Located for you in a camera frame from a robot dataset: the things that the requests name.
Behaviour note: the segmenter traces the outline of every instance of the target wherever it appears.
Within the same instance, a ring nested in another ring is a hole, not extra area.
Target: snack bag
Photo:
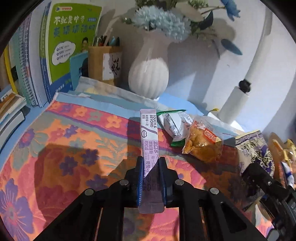
[[[166,132],[173,138],[170,146],[184,147],[192,118],[186,110],[162,111],[156,114]]]
[[[189,128],[182,153],[190,153],[201,161],[214,162],[221,156],[222,148],[222,134],[214,130],[202,116],[196,116]]]

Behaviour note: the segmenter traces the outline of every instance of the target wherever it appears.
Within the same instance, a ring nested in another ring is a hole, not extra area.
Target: purple snack package
[[[156,110],[141,109],[141,144],[144,158],[140,213],[162,213],[164,203],[159,183],[158,130]]]

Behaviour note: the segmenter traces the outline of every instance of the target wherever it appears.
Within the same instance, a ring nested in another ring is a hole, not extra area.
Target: yellow book
[[[15,83],[13,81],[13,77],[12,77],[12,74],[11,74],[11,65],[10,65],[10,59],[9,59],[8,45],[6,46],[6,48],[4,50],[4,59],[5,59],[5,66],[6,66],[7,75],[8,75],[8,79],[9,79],[12,91],[17,94],[17,88],[15,86]]]

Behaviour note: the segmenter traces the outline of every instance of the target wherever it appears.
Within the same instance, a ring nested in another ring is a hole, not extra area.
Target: wooden pen holder
[[[121,74],[122,47],[90,46],[88,52],[89,78],[118,86]]]

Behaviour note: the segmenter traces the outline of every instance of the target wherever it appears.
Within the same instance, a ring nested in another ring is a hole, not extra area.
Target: metal screw
[[[127,186],[128,185],[128,180],[122,179],[119,181],[119,184],[122,186]]]
[[[177,179],[177,180],[175,181],[175,184],[178,185],[178,186],[182,186],[182,185],[184,184],[184,181],[181,180],[181,179]]]
[[[210,192],[212,193],[212,194],[218,194],[219,193],[219,190],[218,190],[218,188],[211,188],[210,189]]]
[[[93,195],[93,193],[94,193],[94,191],[92,189],[86,189],[85,192],[84,192],[84,194],[86,196],[91,196],[91,195]]]

